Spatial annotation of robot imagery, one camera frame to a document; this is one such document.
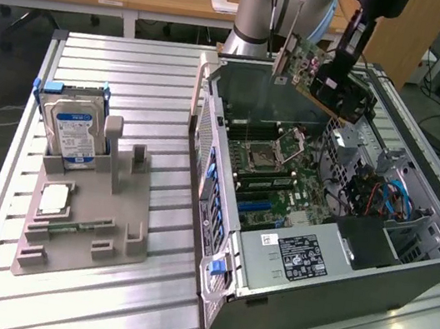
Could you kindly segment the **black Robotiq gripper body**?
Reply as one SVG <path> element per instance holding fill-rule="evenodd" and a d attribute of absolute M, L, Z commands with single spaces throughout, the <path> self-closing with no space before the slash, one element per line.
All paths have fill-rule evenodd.
<path fill-rule="evenodd" d="M 360 5 L 347 26 L 347 34 L 353 34 L 358 26 L 365 27 L 371 35 L 380 17 L 395 18 L 401 15 L 409 0 L 357 0 Z"/>

